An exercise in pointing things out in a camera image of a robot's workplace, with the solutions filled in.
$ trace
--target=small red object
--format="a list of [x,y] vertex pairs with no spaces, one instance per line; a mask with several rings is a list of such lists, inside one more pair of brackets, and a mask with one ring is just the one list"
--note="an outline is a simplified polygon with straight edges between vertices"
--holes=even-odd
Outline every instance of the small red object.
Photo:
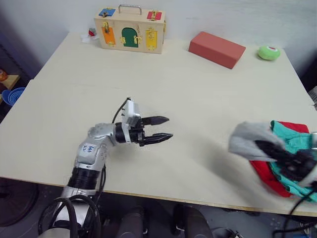
[[[154,11],[149,11],[147,19],[150,19],[150,20],[152,19],[153,12]],[[162,12],[157,11],[155,18],[153,20],[160,20],[161,16],[162,16]]]
[[88,34],[90,35],[90,36],[94,36],[95,34],[94,34],[94,32],[92,32],[92,31],[88,31]]
[[4,70],[0,69],[0,81],[5,81],[7,78],[8,74]]
[[202,31],[192,39],[188,51],[227,68],[233,68],[245,49],[244,46]]

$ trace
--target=red foam block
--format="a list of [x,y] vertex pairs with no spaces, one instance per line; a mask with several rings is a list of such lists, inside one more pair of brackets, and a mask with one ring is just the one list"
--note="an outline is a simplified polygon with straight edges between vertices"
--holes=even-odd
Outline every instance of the red foam block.
[[244,46],[202,31],[192,39],[188,51],[227,68],[233,68],[245,49]]

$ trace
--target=green toy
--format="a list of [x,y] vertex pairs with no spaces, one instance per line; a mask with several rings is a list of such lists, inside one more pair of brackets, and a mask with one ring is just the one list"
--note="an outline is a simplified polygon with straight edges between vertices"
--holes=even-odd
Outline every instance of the green toy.
[[258,55],[265,60],[275,60],[281,55],[281,51],[273,46],[262,46],[259,48]]

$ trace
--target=gray cloth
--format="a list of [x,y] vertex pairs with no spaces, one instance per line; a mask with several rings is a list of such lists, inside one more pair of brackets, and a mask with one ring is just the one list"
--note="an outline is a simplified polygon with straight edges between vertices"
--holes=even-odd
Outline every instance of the gray cloth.
[[269,141],[285,148],[284,141],[271,132],[269,123],[243,122],[237,125],[229,139],[229,152],[248,160],[276,161],[259,149],[255,140]]

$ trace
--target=orange panel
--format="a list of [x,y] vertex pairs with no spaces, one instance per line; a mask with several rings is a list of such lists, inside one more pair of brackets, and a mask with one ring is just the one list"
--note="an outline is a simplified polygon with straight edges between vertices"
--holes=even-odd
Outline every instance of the orange panel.
[[109,27],[109,32],[106,33],[105,28],[102,27],[105,42],[108,45],[115,45],[114,33],[112,27]]

